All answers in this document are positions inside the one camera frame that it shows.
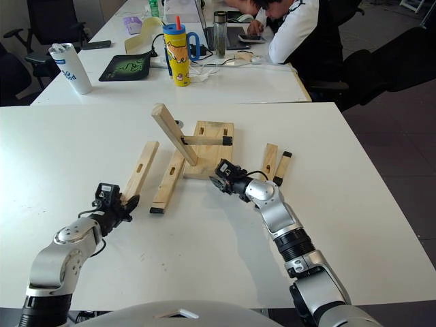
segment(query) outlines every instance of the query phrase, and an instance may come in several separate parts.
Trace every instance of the white cup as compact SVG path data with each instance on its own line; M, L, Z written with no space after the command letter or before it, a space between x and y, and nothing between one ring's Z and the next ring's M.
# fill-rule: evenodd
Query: white cup
M67 78L71 86L79 94L87 94L93 88L76 49L71 43L53 44L48 49L50 56L54 59L61 74Z

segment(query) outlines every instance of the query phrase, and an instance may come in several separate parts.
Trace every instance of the yellow water bottle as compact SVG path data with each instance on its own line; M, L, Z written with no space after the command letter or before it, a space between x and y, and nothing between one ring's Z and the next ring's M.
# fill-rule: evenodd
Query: yellow water bottle
M167 24L163 27L165 47L172 70L172 78L178 87L186 87L191 83L189 79L189 60L195 61L200 58L200 38L197 33L189 32L180 23L180 17L176 17L176 24ZM191 56L188 49L189 38L196 39L196 56Z

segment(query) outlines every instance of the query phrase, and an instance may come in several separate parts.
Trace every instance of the white desk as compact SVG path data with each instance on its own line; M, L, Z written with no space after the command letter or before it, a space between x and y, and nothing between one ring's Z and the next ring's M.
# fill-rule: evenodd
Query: white desk
M206 11L207 17L212 7ZM143 0L129 0L96 34L93 41L112 40L107 49L81 51L79 57L89 76L93 90L78 95L63 76L57 76L33 104L135 104L165 101L167 104L243 104L311 101L301 81L288 66L252 65L252 67L220 68L201 83L180 88L174 85L167 69L151 68L145 80L131 82L99 82L114 55L125 55L124 41L131 37L123 24L124 16L140 16ZM188 31L202 31L200 23L187 24ZM157 52L163 46L156 43ZM252 47L266 55L266 44Z
M168 107L187 135L197 120L234 122L233 162L248 170L261 166L267 142L293 152L281 190L354 304L436 299L435 269L333 104ZM252 204L181 179L165 215L149 214L174 150L152 109L0 108L0 307L21 307L38 251L91 207L99 182L124 188L148 140L161 145L134 220L86 262L72 309L178 299L293 305L283 260Z

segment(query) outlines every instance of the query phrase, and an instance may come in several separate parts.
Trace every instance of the black vest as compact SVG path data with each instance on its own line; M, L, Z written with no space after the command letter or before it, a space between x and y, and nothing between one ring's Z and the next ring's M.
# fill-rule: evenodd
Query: black vest
M318 23L309 36L289 55L284 63L291 63L302 79L338 81L343 62L342 43L338 26L334 24L328 0L319 0ZM276 33L283 20L266 24Z

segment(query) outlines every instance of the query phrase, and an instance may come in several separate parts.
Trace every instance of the person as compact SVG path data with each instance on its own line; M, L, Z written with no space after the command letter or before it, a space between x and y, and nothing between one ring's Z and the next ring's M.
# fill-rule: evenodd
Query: person
M258 13L258 7L251 0L224 0L227 5L234 7L243 14L250 14L253 17Z
M268 24L273 63L291 63L304 79L338 81L342 44L328 0L252 0L260 8L247 33L260 35Z

